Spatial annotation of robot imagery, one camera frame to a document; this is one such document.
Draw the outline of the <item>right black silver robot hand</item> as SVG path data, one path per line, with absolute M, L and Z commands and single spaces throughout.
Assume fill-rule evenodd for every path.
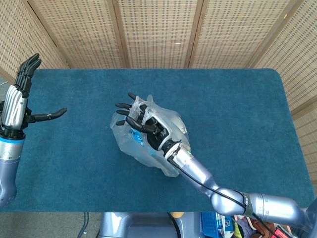
M 116 103 L 116 107 L 120 108 L 116 113 L 126 116 L 124 120 L 117 121 L 115 125 L 123 126 L 128 123 L 130 127 L 140 133 L 144 133 L 147 137 L 149 145 L 156 151 L 163 150 L 165 152 L 164 144 L 167 143 L 167 147 L 171 147 L 175 144 L 171 139 L 171 132 L 165 125 L 159 122 L 159 119 L 151 117 L 143 122 L 146 109 L 149 108 L 145 103 L 141 103 L 139 107 L 137 118 L 133 119 L 130 115 L 132 111 L 132 104 Z

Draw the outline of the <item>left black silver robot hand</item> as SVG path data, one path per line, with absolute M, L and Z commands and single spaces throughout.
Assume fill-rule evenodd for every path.
M 23 130 L 30 123 L 57 119 L 67 112 L 62 108 L 55 113 L 32 114 L 28 108 L 28 98 L 35 70 L 41 65 L 40 54 L 36 53 L 23 62 L 17 72 L 5 100 L 0 103 L 0 136 L 9 140 L 25 138 Z

